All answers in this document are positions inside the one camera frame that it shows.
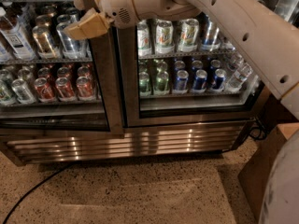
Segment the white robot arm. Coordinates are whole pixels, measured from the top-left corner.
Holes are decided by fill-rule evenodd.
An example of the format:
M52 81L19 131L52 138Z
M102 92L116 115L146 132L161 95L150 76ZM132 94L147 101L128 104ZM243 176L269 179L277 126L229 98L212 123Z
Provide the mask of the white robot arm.
M270 91L298 113L299 32L257 0L75 0L66 32L115 27L127 128L135 157L232 150Z

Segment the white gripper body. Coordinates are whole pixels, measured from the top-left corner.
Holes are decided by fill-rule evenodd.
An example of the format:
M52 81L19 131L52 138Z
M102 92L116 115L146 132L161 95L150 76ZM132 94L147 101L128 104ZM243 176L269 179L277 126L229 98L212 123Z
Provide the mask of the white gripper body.
M99 6L119 29L134 27L138 22L133 0L100 0Z

